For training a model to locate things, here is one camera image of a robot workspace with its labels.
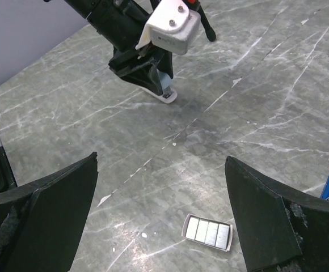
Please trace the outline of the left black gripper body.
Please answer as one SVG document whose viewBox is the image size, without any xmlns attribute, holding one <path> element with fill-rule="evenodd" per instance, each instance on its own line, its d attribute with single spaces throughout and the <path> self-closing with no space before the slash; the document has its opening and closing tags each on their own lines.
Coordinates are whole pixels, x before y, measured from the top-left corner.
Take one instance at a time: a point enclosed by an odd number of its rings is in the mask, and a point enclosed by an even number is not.
<svg viewBox="0 0 329 272">
<path fill-rule="evenodd" d="M 66 3 L 85 18 L 98 34 L 113 45 L 110 70 L 121 80 L 162 95 L 157 70 L 173 79 L 172 53 L 148 44 L 135 49 L 150 15 L 135 1 L 68 0 Z"/>
</svg>

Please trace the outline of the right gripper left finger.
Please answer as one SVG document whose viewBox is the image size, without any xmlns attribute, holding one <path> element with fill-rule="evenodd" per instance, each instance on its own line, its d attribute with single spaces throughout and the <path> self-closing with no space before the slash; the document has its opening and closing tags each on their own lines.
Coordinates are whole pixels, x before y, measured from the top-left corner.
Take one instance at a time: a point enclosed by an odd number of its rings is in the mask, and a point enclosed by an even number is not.
<svg viewBox="0 0 329 272">
<path fill-rule="evenodd" d="M 0 271 L 69 271 L 98 179 L 97 153 L 0 193 Z"/>
</svg>

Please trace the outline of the staple strip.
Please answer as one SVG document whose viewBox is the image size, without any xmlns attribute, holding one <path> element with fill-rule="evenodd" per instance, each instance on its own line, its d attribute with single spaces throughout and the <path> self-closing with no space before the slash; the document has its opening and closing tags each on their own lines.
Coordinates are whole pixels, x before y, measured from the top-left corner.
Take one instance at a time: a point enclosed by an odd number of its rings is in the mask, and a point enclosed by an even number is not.
<svg viewBox="0 0 329 272">
<path fill-rule="evenodd" d="M 229 252 L 233 240 L 233 226 L 217 220 L 188 214 L 185 218 L 182 237 L 224 252 Z"/>
</svg>

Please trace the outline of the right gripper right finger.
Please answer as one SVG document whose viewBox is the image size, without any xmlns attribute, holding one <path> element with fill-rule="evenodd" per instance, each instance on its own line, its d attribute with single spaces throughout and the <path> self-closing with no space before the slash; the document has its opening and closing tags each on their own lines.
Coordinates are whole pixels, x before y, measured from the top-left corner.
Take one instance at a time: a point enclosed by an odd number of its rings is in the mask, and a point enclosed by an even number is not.
<svg viewBox="0 0 329 272">
<path fill-rule="evenodd" d="M 225 176 L 247 271 L 329 271 L 329 201 L 228 156 Z"/>
</svg>

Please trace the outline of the light blue white stapler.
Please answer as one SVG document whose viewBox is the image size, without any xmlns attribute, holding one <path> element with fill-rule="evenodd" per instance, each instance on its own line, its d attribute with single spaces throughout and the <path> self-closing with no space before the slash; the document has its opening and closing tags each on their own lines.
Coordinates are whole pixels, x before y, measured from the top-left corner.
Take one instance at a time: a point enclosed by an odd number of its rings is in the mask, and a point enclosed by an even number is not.
<svg viewBox="0 0 329 272">
<path fill-rule="evenodd" d="M 149 91 L 146 88 L 142 88 L 143 91 L 145 91 L 146 93 L 148 93 L 150 96 L 158 99 L 159 101 L 165 103 L 165 104 L 171 104 L 172 102 L 175 101 L 175 99 L 177 98 L 177 91 L 171 87 L 171 82 L 172 79 L 170 78 L 170 76 L 167 73 L 161 72 L 159 70 L 157 70 L 158 75 L 159 75 L 159 80 L 160 80 L 160 84 L 163 90 L 163 94 L 162 95 L 156 95 L 155 93 Z"/>
</svg>

